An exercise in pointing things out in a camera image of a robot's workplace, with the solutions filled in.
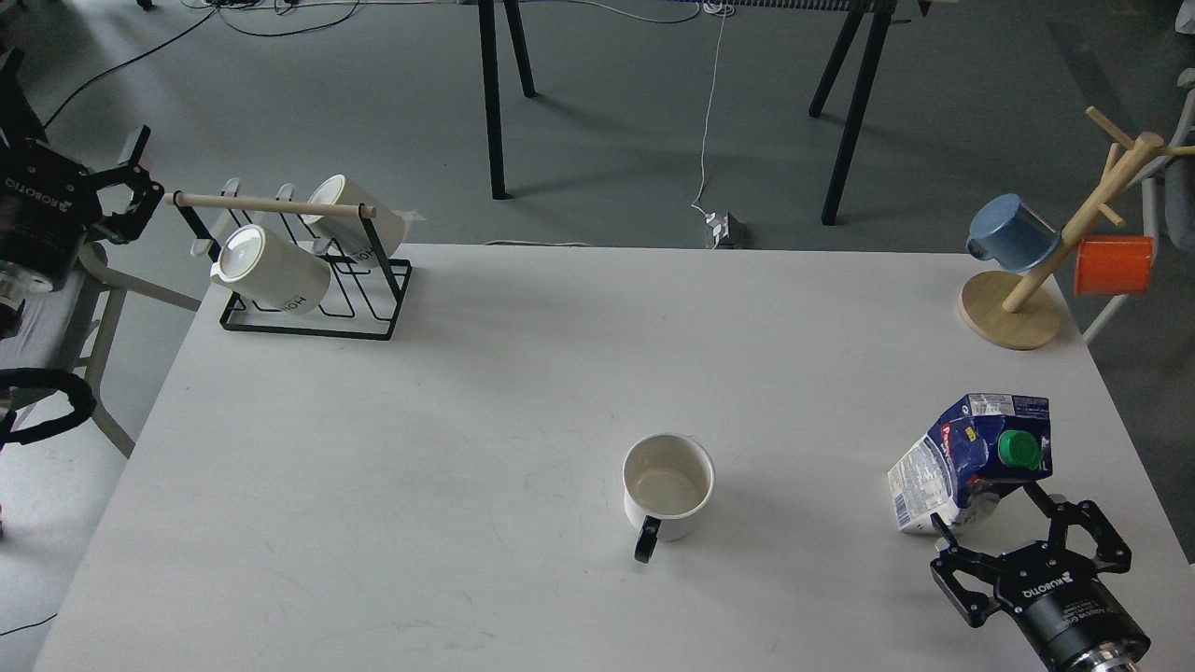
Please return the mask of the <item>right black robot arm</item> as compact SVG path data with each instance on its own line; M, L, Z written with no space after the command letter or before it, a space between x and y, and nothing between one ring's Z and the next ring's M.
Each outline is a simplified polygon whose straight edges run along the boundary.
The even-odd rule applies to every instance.
M1138 671L1151 639L1101 582L1130 570L1130 546L1096 502L1023 489L1049 519L1048 539L974 552L932 514L944 543L930 563L934 584L970 628L1007 613L1048 671Z

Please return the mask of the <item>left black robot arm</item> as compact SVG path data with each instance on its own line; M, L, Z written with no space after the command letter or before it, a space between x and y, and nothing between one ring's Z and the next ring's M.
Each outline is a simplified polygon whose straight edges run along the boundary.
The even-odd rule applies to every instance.
M165 189L142 161L149 136L146 126L131 132L120 165L99 172L33 136L4 147L5 340L33 322L35 295L60 292L72 279L108 294L88 356L72 356L63 366L4 369L4 442L45 440L92 420L121 456L131 456L135 448L135 440L99 397L124 299L137 293L180 308L198 307L192 297L114 271L102 257L99 243L136 242L163 202ZM17 429L13 397L26 387L43 395L63 392L69 413Z

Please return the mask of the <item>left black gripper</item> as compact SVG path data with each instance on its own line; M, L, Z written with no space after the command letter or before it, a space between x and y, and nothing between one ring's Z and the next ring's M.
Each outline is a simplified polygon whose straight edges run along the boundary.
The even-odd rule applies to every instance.
M26 292L55 292L63 288L84 242L137 242L165 195L145 165L151 133L148 126L133 128L125 164L94 175L41 140L4 136L4 276ZM102 208L87 227L91 208L84 204L84 190L98 201L99 191L114 187L131 193L124 209L106 214Z

